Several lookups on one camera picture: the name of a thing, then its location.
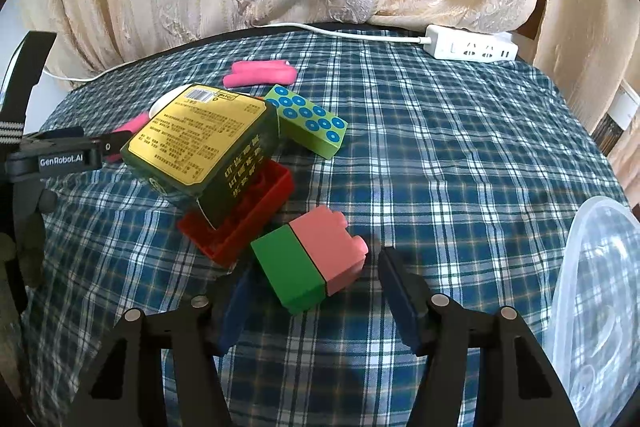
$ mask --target green toy block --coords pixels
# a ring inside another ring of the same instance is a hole
[[[342,118],[286,87],[273,86],[264,98],[278,110],[281,134],[326,159],[338,152],[348,125]]]
[[[324,279],[289,225],[259,237],[251,246],[289,313],[296,315],[324,299]]]

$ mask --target power cord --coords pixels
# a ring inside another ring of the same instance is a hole
[[[377,41],[377,42],[396,42],[396,43],[405,43],[405,44],[431,44],[431,37],[385,37],[382,35],[361,35],[356,33],[342,33],[342,32],[332,32],[329,30],[323,30],[322,28],[316,28],[315,26],[311,26],[309,24],[303,24],[299,22],[276,22],[272,24],[266,24],[264,26],[256,26],[257,28],[281,28],[286,26],[292,26],[294,28],[300,28],[303,30],[307,30],[313,33],[318,33],[320,35],[326,35],[328,37],[337,37],[340,39],[352,39],[355,41]],[[131,60],[129,62],[124,62],[123,64],[118,64],[113,68],[109,68],[106,71],[94,76],[93,78],[69,78],[67,76],[58,76],[56,74],[50,73],[46,68],[43,70],[44,73],[49,76],[56,78],[58,80],[66,80],[67,82],[93,82],[94,80],[98,80],[104,74],[110,73],[111,71],[117,70],[119,68],[123,68],[124,66],[128,66],[129,64],[134,63],[135,60]]]

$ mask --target silver screw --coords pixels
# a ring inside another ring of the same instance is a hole
[[[434,306],[446,306],[449,304],[449,297],[443,295],[442,293],[436,293],[433,297],[431,297],[431,302]]]
[[[518,312],[511,308],[510,306],[505,306],[500,310],[500,315],[502,315],[508,321],[512,321],[514,318],[518,316]]]
[[[138,320],[140,317],[142,316],[142,313],[140,313],[140,310],[137,310],[135,308],[132,308],[130,310],[127,310],[127,312],[124,314],[124,319],[127,322],[135,322],[136,320]]]
[[[209,299],[206,295],[196,295],[191,299],[191,306],[194,308],[204,308],[207,304],[209,304]]]

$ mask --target power strip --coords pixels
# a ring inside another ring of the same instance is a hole
[[[497,62],[515,60],[518,55],[516,44],[493,35],[430,24],[425,36],[431,42],[424,45],[424,50],[432,57],[443,60]]]

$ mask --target white power strip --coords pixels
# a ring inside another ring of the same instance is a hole
[[[430,24],[425,36],[431,39],[424,50],[434,58],[496,62],[515,60],[518,47],[513,42],[495,37]]]

